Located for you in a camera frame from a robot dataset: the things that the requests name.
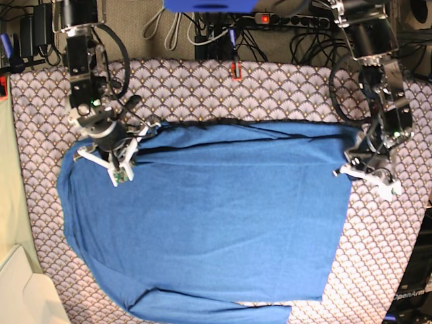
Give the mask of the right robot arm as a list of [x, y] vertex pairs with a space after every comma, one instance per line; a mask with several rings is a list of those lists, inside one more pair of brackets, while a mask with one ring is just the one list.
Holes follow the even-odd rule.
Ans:
[[124, 115], [134, 114], [140, 96], [121, 102], [128, 91], [130, 59], [124, 52], [125, 79], [117, 83], [110, 74], [107, 50], [96, 30], [104, 30], [121, 50], [123, 43], [106, 23], [98, 17], [105, 9], [96, 1], [54, 1], [52, 29], [65, 35], [63, 65], [70, 75], [70, 95], [66, 101], [69, 125], [92, 140], [80, 147], [74, 159], [84, 158], [107, 170], [114, 186], [134, 179], [133, 158], [141, 140], [152, 137], [160, 128], [159, 122], [143, 119], [138, 125], [127, 125]]

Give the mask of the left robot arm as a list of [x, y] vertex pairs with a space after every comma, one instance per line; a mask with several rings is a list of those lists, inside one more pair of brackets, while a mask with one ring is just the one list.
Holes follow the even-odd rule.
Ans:
[[[375, 186], [387, 201], [402, 193], [402, 185], [386, 167], [392, 151], [410, 140], [413, 118], [396, 53], [399, 45], [385, 12], [385, 1], [330, 1], [335, 24], [346, 39], [349, 52], [332, 67], [329, 96], [338, 116], [351, 126], [368, 128], [344, 153], [346, 164], [334, 174], [346, 174]], [[338, 103], [334, 78], [342, 64], [353, 59], [360, 65], [358, 85], [370, 115], [348, 117]]]

